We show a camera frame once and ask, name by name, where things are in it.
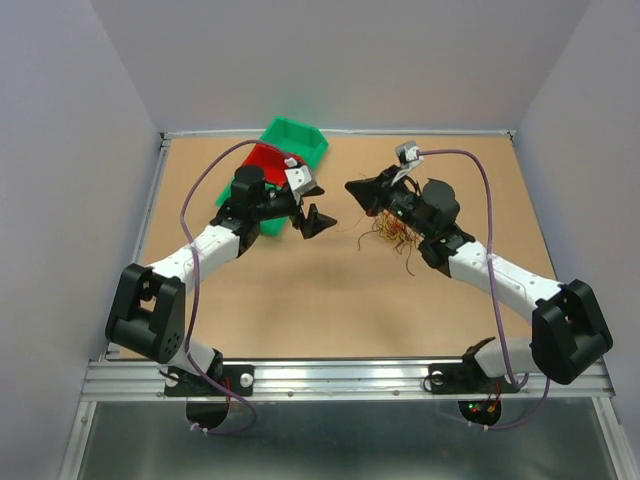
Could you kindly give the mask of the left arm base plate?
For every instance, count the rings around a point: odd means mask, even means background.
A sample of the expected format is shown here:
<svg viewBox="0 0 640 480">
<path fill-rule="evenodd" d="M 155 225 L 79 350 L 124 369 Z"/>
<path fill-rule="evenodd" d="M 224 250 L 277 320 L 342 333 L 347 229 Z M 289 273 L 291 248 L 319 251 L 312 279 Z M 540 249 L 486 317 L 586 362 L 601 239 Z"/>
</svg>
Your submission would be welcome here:
<svg viewBox="0 0 640 480">
<path fill-rule="evenodd" d="M 162 376 L 165 380 L 164 395 L 166 397 L 222 397 L 225 395 L 199 374 L 192 374 L 177 367 L 169 366 Z M 253 365 L 226 365 L 217 383 L 239 396 L 248 397 L 253 395 L 254 377 Z"/>
</svg>

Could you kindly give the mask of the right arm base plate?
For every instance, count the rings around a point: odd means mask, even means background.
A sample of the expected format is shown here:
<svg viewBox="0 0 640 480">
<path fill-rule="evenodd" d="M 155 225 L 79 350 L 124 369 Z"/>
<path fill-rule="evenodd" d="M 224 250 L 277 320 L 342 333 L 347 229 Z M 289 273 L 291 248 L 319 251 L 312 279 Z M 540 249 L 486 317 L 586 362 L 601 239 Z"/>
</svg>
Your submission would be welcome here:
<svg viewBox="0 0 640 480">
<path fill-rule="evenodd" d="M 422 388 L 434 395 L 517 393 L 504 377 L 490 378 L 477 366 L 436 363 L 429 366 Z"/>
</svg>

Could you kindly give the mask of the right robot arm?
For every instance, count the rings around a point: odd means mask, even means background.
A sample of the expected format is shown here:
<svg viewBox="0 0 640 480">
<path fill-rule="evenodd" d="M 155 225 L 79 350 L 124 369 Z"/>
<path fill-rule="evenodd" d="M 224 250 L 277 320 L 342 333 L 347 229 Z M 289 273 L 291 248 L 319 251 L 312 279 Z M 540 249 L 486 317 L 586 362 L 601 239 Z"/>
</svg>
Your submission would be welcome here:
<svg viewBox="0 0 640 480">
<path fill-rule="evenodd" d="M 366 215 L 386 212 L 415 233 L 430 268 L 489 294 L 494 307 L 507 306 L 531 326 L 526 337 L 500 334 L 471 347 L 460 366 L 466 387 L 482 390 L 508 373 L 542 373 L 568 385 L 612 349 L 613 337 L 587 283 L 540 277 L 490 253 L 457 225 L 460 205 L 449 184 L 430 179 L 413 191 L 411 178 L 398 179 L 398 172 L 392 166 L 345 188 Z"/>
</svg>

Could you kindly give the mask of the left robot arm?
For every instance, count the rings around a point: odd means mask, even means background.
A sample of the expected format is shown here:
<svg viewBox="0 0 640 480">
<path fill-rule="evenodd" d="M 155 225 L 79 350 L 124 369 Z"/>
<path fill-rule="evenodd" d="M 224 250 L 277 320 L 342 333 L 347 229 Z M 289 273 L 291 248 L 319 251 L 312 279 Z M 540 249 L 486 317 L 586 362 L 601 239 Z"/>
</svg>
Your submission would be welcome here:
<svg viewBox="0 0 640 480">
<path fill-rule="evenodd" d="M 106 338 L 159 364 L 188 372 L 199 393 L 222 382 L 223 356 L 194 340 L 186 327 L 186 299 L 208 275 L 243 255 L 264 221 L 288 218 L 306 239 L 335 225 L 335 219 L 305 208 L 304 198 L 323 194 L 308 166 L 287 161 L 284 187 L 270 188 L 258 166 L 239 167 L 230 195 L 198 236 L 148 266 L 132 263 L 121 273 L 107 319 Z"/>
</svg>

